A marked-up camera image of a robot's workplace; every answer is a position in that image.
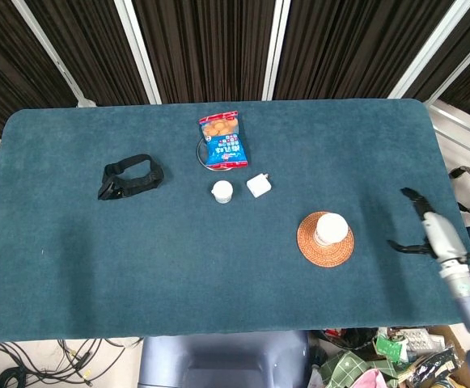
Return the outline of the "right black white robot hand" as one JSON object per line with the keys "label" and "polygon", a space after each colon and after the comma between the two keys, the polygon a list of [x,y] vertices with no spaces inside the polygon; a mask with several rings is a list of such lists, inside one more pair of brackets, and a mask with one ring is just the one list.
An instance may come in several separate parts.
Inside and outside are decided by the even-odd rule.
{"label": "right black white robot hand", "polygon": [[400,253],[430,255],[440,264],[453,259],[465,264],[468,251],[452,223],[437,213],[430,202],[416,190],[401,188],[400,191],[409,198],[422,223],[426,233],[425,242],[421,245],[403,246],[388,240],[388,245]]}

